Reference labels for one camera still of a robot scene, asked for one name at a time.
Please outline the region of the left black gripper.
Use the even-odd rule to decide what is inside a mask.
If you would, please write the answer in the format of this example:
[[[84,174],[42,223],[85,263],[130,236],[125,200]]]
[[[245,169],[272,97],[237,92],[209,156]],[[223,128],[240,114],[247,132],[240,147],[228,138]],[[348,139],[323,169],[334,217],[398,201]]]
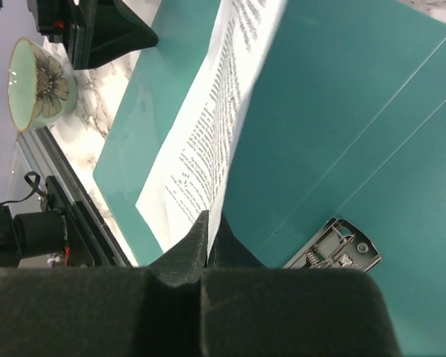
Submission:
[[[99,68],[129,52],[152,48],[158,35],[123,1],[27,0],[37,31],[70,41],[75,70]]]

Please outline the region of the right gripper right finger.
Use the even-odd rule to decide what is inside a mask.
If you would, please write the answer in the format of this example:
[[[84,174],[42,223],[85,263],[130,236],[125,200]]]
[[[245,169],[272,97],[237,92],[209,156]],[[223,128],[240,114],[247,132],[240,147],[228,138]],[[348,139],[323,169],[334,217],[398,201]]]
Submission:
[[[212,268],[266,268],[233,234],[224,214],[211,248]]]

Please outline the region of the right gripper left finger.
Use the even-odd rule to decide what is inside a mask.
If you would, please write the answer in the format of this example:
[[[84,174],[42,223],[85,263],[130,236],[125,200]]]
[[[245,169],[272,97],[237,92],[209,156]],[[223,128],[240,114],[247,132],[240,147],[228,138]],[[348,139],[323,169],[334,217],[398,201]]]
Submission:
[[[148,268],[167,285],[199,280],[207,262],[209,212],[202,211],[186,236]]]

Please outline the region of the single printed paper sheet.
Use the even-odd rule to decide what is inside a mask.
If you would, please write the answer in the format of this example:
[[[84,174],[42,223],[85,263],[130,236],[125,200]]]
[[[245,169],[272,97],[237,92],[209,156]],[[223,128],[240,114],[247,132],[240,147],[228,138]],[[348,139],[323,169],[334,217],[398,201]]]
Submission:
[[[221,1],[205,58],[138,197],[136,208],[162,251],[208,214],[209,252],[256,80],[285,1]]]

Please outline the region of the teal plastic folder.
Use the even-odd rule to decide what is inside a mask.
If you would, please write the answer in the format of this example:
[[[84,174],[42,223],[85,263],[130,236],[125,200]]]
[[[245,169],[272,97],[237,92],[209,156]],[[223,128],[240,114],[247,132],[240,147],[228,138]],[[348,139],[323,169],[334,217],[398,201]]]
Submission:
[[[446,25],[397,1],[290,1],[224,213],[280,267],[332,217],[381,250],[403,352],[446,356]]]

